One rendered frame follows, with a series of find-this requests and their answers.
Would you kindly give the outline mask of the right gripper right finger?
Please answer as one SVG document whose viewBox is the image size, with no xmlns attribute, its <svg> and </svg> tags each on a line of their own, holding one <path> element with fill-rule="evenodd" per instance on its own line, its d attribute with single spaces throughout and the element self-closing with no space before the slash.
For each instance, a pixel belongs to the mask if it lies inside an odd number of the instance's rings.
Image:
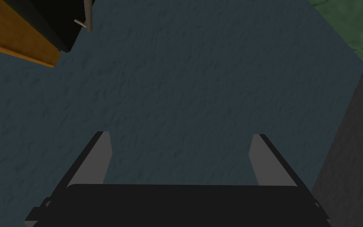
<svg viewBox="0 0 363 227">
<path fill-rule="evenodd" d="M 259 185 L 295 186 L 309 192 L 266 135 L 253 134 L 248 155 Z"/>
</svg>

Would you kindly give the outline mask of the black cupboard door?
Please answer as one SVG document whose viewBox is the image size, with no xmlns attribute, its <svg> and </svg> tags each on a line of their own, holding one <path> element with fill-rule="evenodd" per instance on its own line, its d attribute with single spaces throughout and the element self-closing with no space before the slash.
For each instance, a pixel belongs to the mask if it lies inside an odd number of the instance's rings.
<svg viewBox="0 0 363 227">
<path fill-rule="evenodd" d="M 70 52 L 85 23 L 84 0 L 3 0 L 58 50 Z"/>
</svg>

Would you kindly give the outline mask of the orange cupboard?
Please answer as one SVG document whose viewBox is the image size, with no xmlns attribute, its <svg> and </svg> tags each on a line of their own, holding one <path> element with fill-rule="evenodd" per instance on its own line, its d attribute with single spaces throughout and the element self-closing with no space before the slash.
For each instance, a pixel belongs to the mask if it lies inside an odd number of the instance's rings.
<svg viewBox="0 0 363 227">
<path fill-rule="evenodd" d="M 60 51 L 0 0 L 0 52 L 48 67 L 54 67 Z"/>
</svg>

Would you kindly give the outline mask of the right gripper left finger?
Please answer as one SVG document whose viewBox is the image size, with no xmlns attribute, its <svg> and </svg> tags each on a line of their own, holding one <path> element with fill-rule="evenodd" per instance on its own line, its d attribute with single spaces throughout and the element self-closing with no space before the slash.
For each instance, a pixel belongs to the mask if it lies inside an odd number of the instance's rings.
<svg viewBox="0 0 363 227">
<path fill-rule="evenodd" d="M 55 189 L 63 190 L 72 184 L 102 184 L 111 157 L 109 132 L 96 132 Z"/>
</svg>

